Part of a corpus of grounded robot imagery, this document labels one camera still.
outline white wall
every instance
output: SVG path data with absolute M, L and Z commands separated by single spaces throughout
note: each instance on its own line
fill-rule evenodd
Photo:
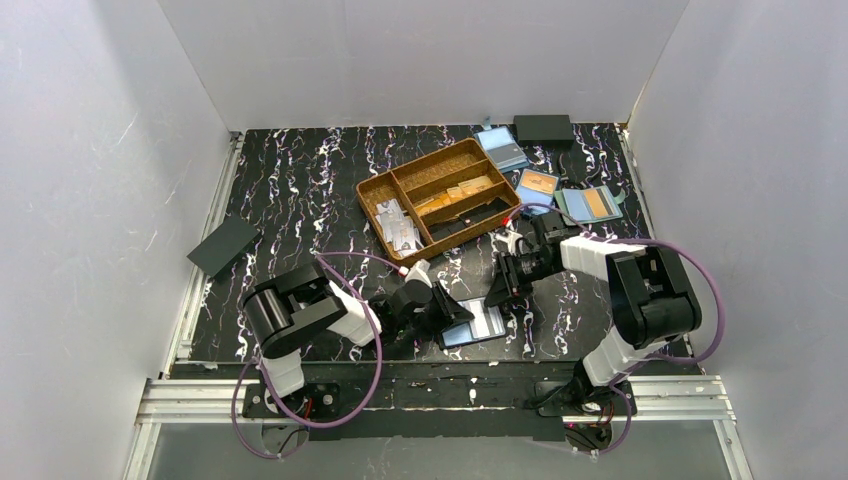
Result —
M 118 478 L 227 131 L 155 0 L 0 0 L 3 478 Z
M 838 0 L 693 0 L 631 123 L 658 235 L 723 287 L 707 367 L 757 478 L 845 476 L 846 125 Z
M 688 0 L 160 0 L 230 130 L 623 122 Z

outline black rectangular block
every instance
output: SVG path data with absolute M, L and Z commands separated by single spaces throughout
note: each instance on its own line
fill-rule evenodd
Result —
M 568 115 L 516 115 L 515 139 L 518 143 L 562 143 L 574 142 L 574 127 Z
M 188 259 L 210 277 L 238 261 L 244 251 L 259 237 L 259 230 L 231 215 L 188 254 Z

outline tan card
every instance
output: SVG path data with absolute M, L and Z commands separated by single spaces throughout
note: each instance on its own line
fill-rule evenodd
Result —
M 555 177 L 532 170 L 525 170 L 519 186 L 542 192 L 545 195 L 553 195 L 554 190 L 556 190 L 556 184 L 557 179 Z

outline black marble surface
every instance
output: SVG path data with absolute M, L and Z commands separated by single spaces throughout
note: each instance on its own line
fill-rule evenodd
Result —
M 240 362 L 253 355 L 256 342 L 237 309 L 251 285 L 309 262 L 313 252 L 384 256 L 355 199 L 356 184 L 480 129 L 454 125 L 248 131 L 227 214 L 241 216 L 263 233 L 229 276 L 207 283 L 190 360 Z M 647 236 L 617 127 L 578 124 L 575 134 L 577 141 L 569 150 L 525 147 L 534 168 L 557 173 L 561 164 L 565 174 L 577 181 L 600 172 L 593 185 L 607 184 L 613 195 L 624 192 L 625 215 L 594 224 L 592 230 L 607 237 Z M 507 177 L 515 181 L 518 172 Z M 458 300 L 483 296 L 491 283 L 496 250 L 506 250 L 506 245 L 492 234 L 483 235 L 431 259 L 430 275 Z M 366 298 L 400 284 L 396 275 L 374 261 L 335 258 L 333 264 Z M 383 339 L 385 357 L 577 360 L 598 345 L 611 321 L 606 284 L 570 272 L 536 282 L 533 296 L 504 308 L 504 314 L 506 337 L 442 351 L 431 337 L 407 331 Z M 331 332 L 321 334 L 302 354 L 306 361 L 374 358 L 372 348 L 360 349 Z

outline wooden tray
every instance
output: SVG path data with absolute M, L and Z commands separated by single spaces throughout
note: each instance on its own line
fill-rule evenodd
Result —
M 423 216 L 415 212 L 413 205 L 418 202 L 443 192 L 448 187 L 454 187 L 459 182 L 481 175 L 488 176 L 492 180 L 492 186 Z M 473 138 L 462 140 L 361 182 L 356 186 L 356 197 L 371 226 L 376 230 L 377 238 L 383 244 L 389 259 L 405 267 L 412 266 L 418 260 L 432 258 L 498 228 L 509 211 L 521 203 L 512 185 Z M 461 213 L 488 204 L 498 197 L 510 207 L 461 232 L 440 241 L 433 240 L 428 226 L 456 218 Z M 406 257 L 400 257 L 392 245 L 383 240 L 383 231 L 377 222 L 376 205 L 392 198 L 397 199 L 404 213 L 415 223 L 421 234 L 421 243 L 424 244 L 424 248 Z

